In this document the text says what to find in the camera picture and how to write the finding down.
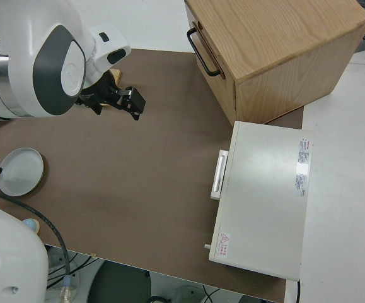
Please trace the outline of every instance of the floor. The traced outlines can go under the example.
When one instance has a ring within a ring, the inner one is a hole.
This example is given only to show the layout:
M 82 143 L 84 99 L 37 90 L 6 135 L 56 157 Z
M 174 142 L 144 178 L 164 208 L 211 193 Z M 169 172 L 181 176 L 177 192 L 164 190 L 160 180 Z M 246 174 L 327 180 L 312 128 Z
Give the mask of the floor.
M 64 274 L 61 250 L 47 246 L 49 256 L 48 285 Z M 85 254 L 69 251 L 71 269 L 87 266 L 74 272 L 72 278 L 73 303 L 128 302 L 145 303 L 150 296 L 160 296 L 172 303 L 210 303 L 206 300 L 204 288 L 211 294 L 213 303 L 263 303 L 260 299 L 242 296 L 236 292 L 217 290 L 215 287 L 182 280 L 168 275 L 148 272 L 103 259 L 90 258 Z M 50 287 L 45 303 L 56 302 L 61 291 L 61 283 Z

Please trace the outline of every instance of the white bowl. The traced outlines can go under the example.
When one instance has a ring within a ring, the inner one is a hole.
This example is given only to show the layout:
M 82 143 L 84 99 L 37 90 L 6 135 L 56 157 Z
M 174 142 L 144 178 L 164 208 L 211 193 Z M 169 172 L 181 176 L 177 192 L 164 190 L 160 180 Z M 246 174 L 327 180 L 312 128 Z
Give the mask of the white bowl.
M 41 181 L 43 160 L 33 148 L 23 147 L 12 151 L 1 162 L 0 190 L 8 196 L 29 193 Z

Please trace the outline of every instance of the wooden block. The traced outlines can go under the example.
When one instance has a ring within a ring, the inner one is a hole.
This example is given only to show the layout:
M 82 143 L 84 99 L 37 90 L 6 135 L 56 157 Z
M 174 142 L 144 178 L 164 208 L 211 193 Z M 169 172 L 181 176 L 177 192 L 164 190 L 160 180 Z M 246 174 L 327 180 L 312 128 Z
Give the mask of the wooden block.
M 266 123 L 330 93 L 365 33 L 355 0 L 185 2 L 231 123 Z
M 116 85 L 118 85 L 120 81 L 120 70 L 111 68 L 109 71 L 113 74 L 113 77 L 115 78 L 115 83 Z

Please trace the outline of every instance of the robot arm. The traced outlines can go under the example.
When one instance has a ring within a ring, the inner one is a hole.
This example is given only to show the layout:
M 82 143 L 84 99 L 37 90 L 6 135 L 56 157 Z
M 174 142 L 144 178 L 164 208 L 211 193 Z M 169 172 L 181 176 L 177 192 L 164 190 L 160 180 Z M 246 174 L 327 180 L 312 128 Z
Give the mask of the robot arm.
M 64 114 L 102 103 L 135 120 L 145 101 L 121 90 L 109 69 L 130 53 L 112 25 L 87 29 L 67 0 L 0 0 L 0 121 Z M 43 302 L 47 255 L 40 239 L 0 210 L 0 302 Z M 69 302 L 64 285 L 61 302 Z
M 111 24 L 83 27 L 69 1 L 0 0 L 0 36 L 0 119 L 58 116 L 75 103 L 143 112 L 139 92 L 108 71 L 127 41 Z

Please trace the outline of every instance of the brown tabletop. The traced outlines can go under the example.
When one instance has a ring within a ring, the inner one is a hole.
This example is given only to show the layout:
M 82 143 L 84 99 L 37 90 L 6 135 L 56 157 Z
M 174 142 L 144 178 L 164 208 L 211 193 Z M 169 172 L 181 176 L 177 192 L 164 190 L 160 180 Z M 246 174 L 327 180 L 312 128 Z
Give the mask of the brown tabletop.
M 116 68 L 120 86 L 146 99 L 140 121 L 74 106 L 61 117 L 0 124 L 0 161 L 24 146 L 44 157 L 42 182 L 21 199 L 53 221 L 72 251 L 283 302 L 285 280 L 210 262 L 204 249 L 217 212 L 217 156 L 233 128 L 194 54 L 133 50 Z M 275 124 L 301 127 L 301 116 Z M 32 217 L 3 201 L 0 208 Z M 40 237 L 58 245 L 43 224 Z

